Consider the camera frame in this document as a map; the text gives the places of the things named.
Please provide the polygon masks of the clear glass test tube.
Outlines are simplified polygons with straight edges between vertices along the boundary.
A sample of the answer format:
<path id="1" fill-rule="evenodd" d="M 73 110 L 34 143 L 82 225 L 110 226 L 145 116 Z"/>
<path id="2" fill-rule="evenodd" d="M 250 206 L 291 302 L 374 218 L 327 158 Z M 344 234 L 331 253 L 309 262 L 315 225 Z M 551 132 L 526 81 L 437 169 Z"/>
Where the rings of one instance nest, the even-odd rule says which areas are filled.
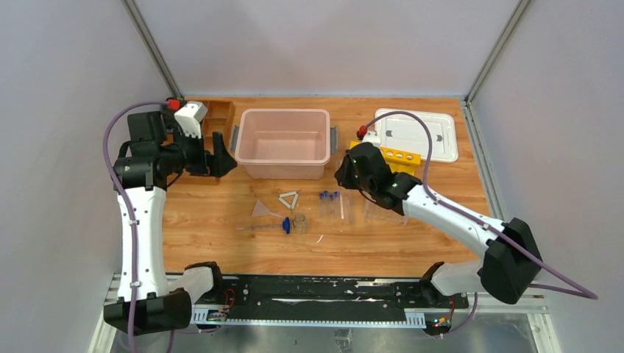
<path id="1" fill-rule="evenodd" d="M 355 223 L 355 216 L 352 208 L 352 194 L 350 190 L 346 190 L 343 193 L 344 197 L 344 214 L 345 219 L 347 220 L 349 225 L 353 225 Z"/>
<path id="2" fill-rule="evenodd" d="M 347 218 L 347 204 L 343 192 L 338 193 L 338 199 L 341 220 L 345 220 Z"/>

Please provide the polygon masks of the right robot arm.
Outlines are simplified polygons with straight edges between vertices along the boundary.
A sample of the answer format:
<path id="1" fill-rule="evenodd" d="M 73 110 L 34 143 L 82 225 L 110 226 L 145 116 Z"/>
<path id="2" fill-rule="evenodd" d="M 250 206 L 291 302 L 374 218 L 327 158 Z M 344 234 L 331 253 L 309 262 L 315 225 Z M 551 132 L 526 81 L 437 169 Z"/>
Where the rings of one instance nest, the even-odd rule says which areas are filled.
<path id="1" fill-rule="evenodd" d="M 393 172 L 371 143 L 348 149 L 334 177 L 339 186 L 441 230 L 479 257 L 465 263 L 438 262 L 428 269 L 420 296 L 430 307 L 440 306 L 451 295 L 481 290 L 500 302 L 516 304 L 541 270 L 536 264 L 541 254 L 525 221 L 484 216 L 434 192 L 413 175 Z"/>

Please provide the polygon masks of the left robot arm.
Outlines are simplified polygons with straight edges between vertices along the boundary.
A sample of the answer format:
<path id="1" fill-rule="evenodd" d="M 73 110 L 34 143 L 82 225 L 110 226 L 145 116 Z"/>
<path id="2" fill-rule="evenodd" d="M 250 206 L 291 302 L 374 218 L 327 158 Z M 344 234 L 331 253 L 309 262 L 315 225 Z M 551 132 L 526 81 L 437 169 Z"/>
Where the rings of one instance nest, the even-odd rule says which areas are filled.
<path id="1" fill-rule="evenodd" d="M 213 151 L 205 150 L 205 114 L 195 104 L 175 113 L 127 117 L 130 139 L 112 166 L 122 220 L 122 274 L 116 300 L 104 306 L 103 317 L 128 335 L 186 328 L 198 299 L 215 304 L 224 298 L 226 286 L 215 262 L 189 265 L 174 282 L 168 281 L 163 264 L 169 177 L 188 172 L 219 178 L 237 166 L 221 133 L 213 133 Z"/>

